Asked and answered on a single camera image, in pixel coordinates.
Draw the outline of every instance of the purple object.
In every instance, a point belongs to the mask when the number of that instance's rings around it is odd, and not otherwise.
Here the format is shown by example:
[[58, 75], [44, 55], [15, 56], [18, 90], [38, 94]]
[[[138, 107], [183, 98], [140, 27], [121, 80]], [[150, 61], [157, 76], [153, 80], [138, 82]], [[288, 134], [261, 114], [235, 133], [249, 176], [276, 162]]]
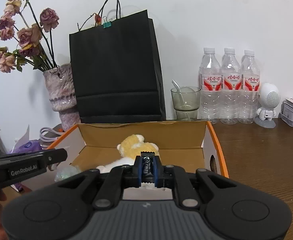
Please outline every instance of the purple object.
[[14, 149], [12, 153], [32, 153], [42, 151], [42, 147], [38, 140], [28, 141], [26, 144], [20, 146], [17, 149]]
[[14, 186], [17, 188], [17, 190], [21, 193], [23, 191], [22, 184], [20, 182], [14, 184]]

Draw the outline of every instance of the white wall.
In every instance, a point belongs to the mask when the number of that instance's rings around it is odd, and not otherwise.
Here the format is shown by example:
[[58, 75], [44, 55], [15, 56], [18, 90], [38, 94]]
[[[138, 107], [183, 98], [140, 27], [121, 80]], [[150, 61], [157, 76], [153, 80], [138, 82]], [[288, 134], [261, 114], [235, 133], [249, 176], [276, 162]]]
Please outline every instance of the white wall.
[[[60, 25], [53, 32], [58, 64], [69, 62], [69, 33], [77, 31], [105, 0], [30, 0], [37, 14], [55, 9]], [[6, 0], [0, 0], [0, 16]], [[261, 81], [277, 85], [282, 98], [293, 96], [293, 0], [120, 0], [122, 15], [148, 9], [153, 18], [160, 52], [167, 118], [174, 118], [171, 79], [181, 85], [197, 85], [203, 47], [216, 48], [221, 61], [223, 48], [234, 47], [240, 61], [244, 49], [253, 49], [261, 68]], [[105, 12], [115, 8], [110, 0]], [[32, 24], [28, 8], [23, 12]], [[19, 16], [14, 18], [23, 27]], [[93, 21], [86, 24], [90, 27]], [[15, 40], [0, 46], [16, 47]], [[59, 123], [51, 110], [44, 78], [27, 65], [23, 73], [0, 73], [0, 127], [8, 148], [30, 124], [31, 138], [43, 126]]]

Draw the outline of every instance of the plastic bag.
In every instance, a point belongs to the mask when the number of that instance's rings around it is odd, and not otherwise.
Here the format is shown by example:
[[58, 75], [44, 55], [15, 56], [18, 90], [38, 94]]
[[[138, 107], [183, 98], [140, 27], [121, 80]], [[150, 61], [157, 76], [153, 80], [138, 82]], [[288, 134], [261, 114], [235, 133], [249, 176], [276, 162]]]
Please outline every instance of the plastic bag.
[[78, 166], [72, 166], [72, 165], [68, 165], [67, 167], [64, 167], [63, 169], [57, 171], [57, 174], [54, 178], [54, 181], [61, 181], [67, 178], [70, 178], [76, 174], [81, 173], [82, 171], [80, 170], [80, 168]]

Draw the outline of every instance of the bottle cap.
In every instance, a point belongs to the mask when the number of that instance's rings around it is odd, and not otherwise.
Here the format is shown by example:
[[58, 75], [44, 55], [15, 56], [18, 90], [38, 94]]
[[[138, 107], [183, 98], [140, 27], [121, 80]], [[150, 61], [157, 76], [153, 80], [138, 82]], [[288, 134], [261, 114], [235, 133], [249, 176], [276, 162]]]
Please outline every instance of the bottle cap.
[[204, 48], [204, 53], [215, 54], [215, 48]]
[[224, 53], [225, 54], [235, 54], [235, 49], [234, 48], [224, 48]]
[[244, 50], [244, 55], [245, 56], [253, 56], [254, 57], [254, 50], [245, 49]]

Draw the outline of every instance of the rose bouquet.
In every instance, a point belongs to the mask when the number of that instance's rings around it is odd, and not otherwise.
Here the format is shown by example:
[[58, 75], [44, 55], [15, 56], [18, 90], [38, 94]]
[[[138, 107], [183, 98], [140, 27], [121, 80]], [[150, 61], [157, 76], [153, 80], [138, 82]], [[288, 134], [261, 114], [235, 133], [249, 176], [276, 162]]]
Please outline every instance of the rose bouquet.
[[[11, 70], [17, 69], [22, 72], [22, 66], [29, 63], [34, 68], [42, 72], [57, 67], [54, 60], [52, 29], [58, 26], [59, 17], [56, 12], [50, 8], [44, 9], [40, 14], [40, 21], [37, 20], [29, 0], [24, 0], [25, 5], [21, 10], [21, 0], [8, 0], [6, 3], [4, 14], [0, 18], [0, 39], [2, 41], [16, 39], [18, 42], [17, 49], [10, 52], [7, 47], [0, 47], [0, 71], [10, 73]], [[29, 7], [35, 23], [28, 25], [22, 15], [22, 11]], [[25, 27], [18, 28], [15, 25], [13, 16], [19, 15]], [[45, 37], [44, 32], [50, 34], [50, 44]], [[41, 40], [45, 39], [48, 46], [50, 57], [43, 49]]]

